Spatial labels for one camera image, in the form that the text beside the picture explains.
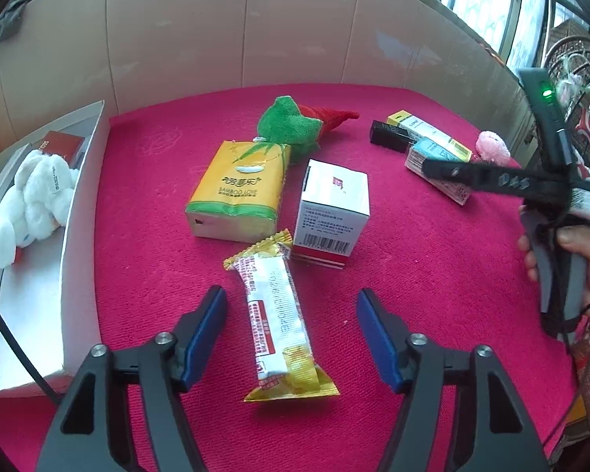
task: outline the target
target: red plush toy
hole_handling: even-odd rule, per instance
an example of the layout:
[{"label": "red plush toy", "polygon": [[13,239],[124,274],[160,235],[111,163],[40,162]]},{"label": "red plush toy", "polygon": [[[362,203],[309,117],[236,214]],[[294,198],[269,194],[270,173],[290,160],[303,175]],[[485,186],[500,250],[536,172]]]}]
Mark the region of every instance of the red plush toy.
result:
[{"label": "red plush toy", "polygon": [[319,119],[323,124],[321,125],[321,129],[319,130],[319,138],[323,137],[323,135],[327,131],[331,131],[339,124],[342,124],[347,119],[358,119],[360,114],[358,112],[348,112],[344,110],[334,110],[332,108],[319,108],[317,106],[306,106],[305,104],[297,104],[299,111],[305,117],[310,117],[312,119]]}]

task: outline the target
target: blue gripper pad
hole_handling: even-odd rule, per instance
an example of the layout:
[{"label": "blue gripper pad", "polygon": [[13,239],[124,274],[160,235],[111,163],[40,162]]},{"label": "blue gripper pad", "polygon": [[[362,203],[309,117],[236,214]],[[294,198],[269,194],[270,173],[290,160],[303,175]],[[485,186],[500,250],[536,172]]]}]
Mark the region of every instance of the blue gripper pad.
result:
[{"label": "blue gripper pad", "polygon": [[[380,312],[385,312],[390,317],[393,316],[382,308],[378,298],[370,289],[362,289],[356,301],[356,317],[359,320],[360,330],[363,332],[381,380],[398,394],[404,384],[404,379],[398,368],[399,354],[402,350],[398,349],[398,339],[394,339],[388,334],[387,328],[379,317]],[[402,330],[406,328],[403,323],[401,326]]]},{"label": "blue gripper pad", "polygon": [[184,370],[181,375],[181,381],[187,388],[192,387],[201,379],[212,353],[214,342],[225,326],[225,318],[227,317],[225,290],[221,286],[212,286],[198,309],[187,316],[190,315],[196,319],[191,323],[194,331],[186,345]]}]

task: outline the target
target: white box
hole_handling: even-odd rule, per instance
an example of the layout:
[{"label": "white box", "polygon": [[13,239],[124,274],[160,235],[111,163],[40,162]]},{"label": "white box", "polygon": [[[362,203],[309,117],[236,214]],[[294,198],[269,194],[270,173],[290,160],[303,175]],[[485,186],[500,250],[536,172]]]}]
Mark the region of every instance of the white box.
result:
[{"label": "white box", "polygon": [[368,218],[367,174],[310,160],[297,213],[293,257],[343,269]]},{"label": "white box", "polygon": [[[0,154],[0,193],[13,183],[26,146],[50,131],[83,136],[82,160],[68,223],[22,251],[2,271],[0,314],[39,373],[64,391],[90,348],[101,342],[94,293],[94,215],[109,123],[104,102],[76,110],[32,132]],[[0,334],[0,397],[41,391]]]}]

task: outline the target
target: red carpet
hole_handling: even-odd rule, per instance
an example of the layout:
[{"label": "red carpet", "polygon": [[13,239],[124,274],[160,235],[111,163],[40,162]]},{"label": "red carpet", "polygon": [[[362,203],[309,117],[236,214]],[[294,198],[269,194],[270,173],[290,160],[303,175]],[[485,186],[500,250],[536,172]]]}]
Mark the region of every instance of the red carpet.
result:
[{"label": "red carpet", "polygon": [[[240,243],[194,238],[184,206],[223,140],[249,140],[276,96],[360,112],[321,144],[316,159],[365,171],[371,218],[343,271],[293,263],[315,358],[341,396],[250,405],[256,384],[241,280],[222,260]],[[374,471],[401,398],[378,378],[355,315],[371,287],[410,329],[469,350],[488,343],[527,405],[540,437],[574,387],[563,345],[540,329],[535,286],[515,242],[519,200],[473,194],[459,207],[404,167],[405,156],[369,144],[373,119],[406,109],[473,148],[478,131],[408,90],[291,85],[232,90],[142,109],[112,120],[96,215],[96,292],[104,342],[142,343],[171,329],[212,284],[225,287],[228,321],[203,380],[183,402],[211,472]],[[288,171],[279,228],[293,229],[304,165]],[[453,390],[442,406],[431,458],[443,468]],[[155,470],[139,396],[132,391],[142,465]],[[0,444],[31,472],[52,419],[44,399],[0,400]]]}]

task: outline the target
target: yellow snack wrapper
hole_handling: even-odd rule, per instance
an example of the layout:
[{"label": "yellow snack wrapper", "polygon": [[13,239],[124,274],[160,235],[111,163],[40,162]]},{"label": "yellow snack wrapper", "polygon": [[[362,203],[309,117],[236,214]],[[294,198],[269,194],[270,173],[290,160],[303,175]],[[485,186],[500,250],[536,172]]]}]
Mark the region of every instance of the yellow snack wrapper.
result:
[{"label": "yellow snack wrapper", "polygon": [[293,238],[278,232],[226,259],[245,283],[259,386],[245,400],[337,396],[330,377],[315,364],[295,285],[288,269]]}]

